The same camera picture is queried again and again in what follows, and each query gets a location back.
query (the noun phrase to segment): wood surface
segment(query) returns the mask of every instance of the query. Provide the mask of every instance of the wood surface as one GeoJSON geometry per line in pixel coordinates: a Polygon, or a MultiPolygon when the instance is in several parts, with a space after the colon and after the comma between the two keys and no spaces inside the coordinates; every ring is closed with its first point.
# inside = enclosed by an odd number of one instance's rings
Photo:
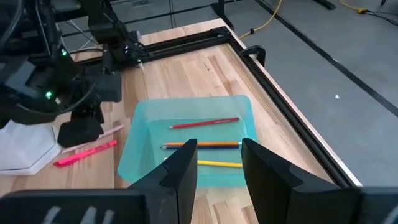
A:
{"type": "MultiPolygon", "coordinates": [[[[225,26],[221,19],[192,24],[142,36],[143,44],[151,44],[188,34],[225,26]]],[[[98,53],[80,53],[75,60],[93,57],[98,53]]],[[[286,100],[292,105],[308,127],[321,140],[346,173],[360,185],[355,176],[339,160],[331,147],[322,139],[303,114],[291,102],[272,77],[262,69],[286,100]]],[[[104,130],[119,124],[124,129],[98,142],[78,150],[91,148],[112,139],[119,144],[77,163],[57,168],[45,166],[37,175],[30,177],[0,177],[0,194],[22,189],[75,189],[75,188],[122,188],[130,183],[117,174],[124,143],[134,109],[138,101],[154,98],[182,98],[196,96],[246,95],[250,98],[259,143],[295,165],[331,181],[312,153],[301,141],[282,113],[260,87],[249,70],[229,45],[219,45],[183,55],[144,64],[144,70],[131,68],[123,71],[123,100],[120,103],[102,103],[104,130]]],[[[54,122],[59,126],[68,120],[68,114],[54,122]]],[[[54,160],[70,156],[61,154],[54,160]]],[[[257,223],[250,196],[246,188],[198,189],[192,223],[257,223]]]]}

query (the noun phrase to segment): concrete floor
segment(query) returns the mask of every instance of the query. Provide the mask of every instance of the concrete floor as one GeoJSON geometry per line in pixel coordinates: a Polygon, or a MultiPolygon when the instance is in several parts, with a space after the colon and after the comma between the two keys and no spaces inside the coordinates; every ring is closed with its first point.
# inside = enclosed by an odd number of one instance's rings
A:
{"type": "MultiPolygon", "coordinates": [[[[275,7],[276,0],[266,0],[275,7]]],[[[209,5],[215,0],[173,0],[174,11],[209,5]]],[[[385,99],[398,106],[398,27],[372,16],[356,14],[338,0],[328,11],[311,0],[285,0],[280,16],[292,23],[314,43],[362,79],[385,99]]],[[[373,11],[398,13],[398,3],[388,1],[350,1],[373,11]]],[[[168,0],[152,0],[149,5],[114,6],[120,20],[129,21],[169,12],[168,0]]],[[[226,5],[226,14],[243,34],[271,15],[254,0],[226,5]]],[[[398,16],[390,16],[398,21],[398,16]]],[[[175,25],[215,19],[210,7],[174,15],[175,25]]],[[[75,21],[86,29],[86,19],[75,21]]],[[[75,32],[60,24],[65,32],[75,32]]],[[[140,21],[127,26],[148,34],[172,27],[170,17],[140,21]]],[[[69,50],[80,48],[82,35],[66,37],[69,50]]],[[[266,69],[276,79],[303,114],[342,158],[364,185],[398,185],[398,118],[348,79],[330,62],[299,39],[288,28],[273,20],[265,29],[246,37],[247,46],[261,45],[267,50],[266,69]]]]}

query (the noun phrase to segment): pink highlighter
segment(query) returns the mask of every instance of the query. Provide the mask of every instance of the pink highlighter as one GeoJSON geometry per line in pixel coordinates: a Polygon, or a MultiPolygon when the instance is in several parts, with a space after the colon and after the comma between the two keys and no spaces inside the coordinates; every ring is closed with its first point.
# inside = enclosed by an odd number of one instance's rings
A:
{"type": "Polygon", "coordinates": [[[66,157],[64,159],[60,159],[57,162],[54,162],[53,165],[55,165],[57,167],[64,167],[64,166],[70,165],[86,156],[89,156],[89,155],[97,153],[97,152],[101,152],[109,147],[115,146],[115,145],[117,145],[117,143],[118,143],[117,140],[107,142],[107,143],[103,144],[102,146],[97,146],[97,147],[91,148],[89,150],[79,152],[78,154],[75,154],[73,156],[66,157]]]}

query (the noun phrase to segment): teal plastic tray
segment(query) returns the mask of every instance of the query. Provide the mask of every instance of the teal plastic tray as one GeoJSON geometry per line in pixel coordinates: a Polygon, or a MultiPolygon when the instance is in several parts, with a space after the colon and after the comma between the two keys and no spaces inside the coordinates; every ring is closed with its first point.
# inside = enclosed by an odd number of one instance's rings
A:
{"type": "MultiPolygon", "coordinates": [[[[118,167],[119,175],[134,183],[171,155],[161,149],[165,142],[257,141],[250,99],[246,96],[172,98],[140,101],[118,167]],[[238,122],[169,129],[174,124],[239,117],[238,122]]],[[[199,160],[242,162],[241,149],[199,149],[199,160]]],[[[246,183],[243,169],[198,166],[197,187],[240,187],[246,183]]]]}

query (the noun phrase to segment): pencil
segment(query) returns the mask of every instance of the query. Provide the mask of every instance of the pencil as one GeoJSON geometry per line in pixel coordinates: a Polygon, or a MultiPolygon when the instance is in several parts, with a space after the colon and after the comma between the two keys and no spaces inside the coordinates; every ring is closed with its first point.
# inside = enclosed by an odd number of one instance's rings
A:
{"type": "Polygon", "coordinates": [[[221,166],[221,167],[243,167],[240,162],[220,162],[220,161],[200,161],[198,160],[198,165],[206,166],[221,166]]]}
{"type": "MultiPolygon", "coordinates": [[[[180,149],[181,146],[162,146],[162,149],[180,149]]],[[[239,149],[239,146],[198,146],[198,149],[239,149]]]]}
{"type": "Polygon", "coordinates": [[[196,127],[196,126],[203,126],[203,125],[209,125],[209,124],[229,123],[229,122],[234,122],[234,121],[239,121],[239,118],[235,117],[235,118],[226,118],[226,119],[216,119],[216,120],[211,120],[211,121],[200,121],[200,122],[187,123],[187,124],[176,124],[176,125],[170,126],[169,128],[170,129],[191,128],[191,127],[196,127]]]}
{"type": "MultiPolygon", "coordinates": [[[[163,146],[182,146],[185,142],[167,142],[163,146]]],[[[198,146],[240,146],[240,142],[198,142],[198,146]]]]}

